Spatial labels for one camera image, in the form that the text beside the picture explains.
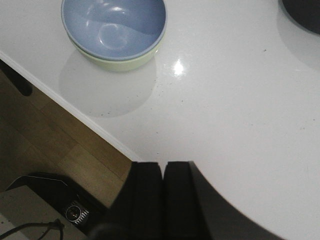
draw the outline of white countertop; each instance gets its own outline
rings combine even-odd
[[[320,239],[320,37],[277,0],[167,0],[130,72],[76,51],[58,0],[0,2],[0,58],[133,161],[194,161],[249,218]]]

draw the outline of bowl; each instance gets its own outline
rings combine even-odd
[[[63,0],[61,19],[75,47],[107,69],[145,64],[165,34],[163,0]]]

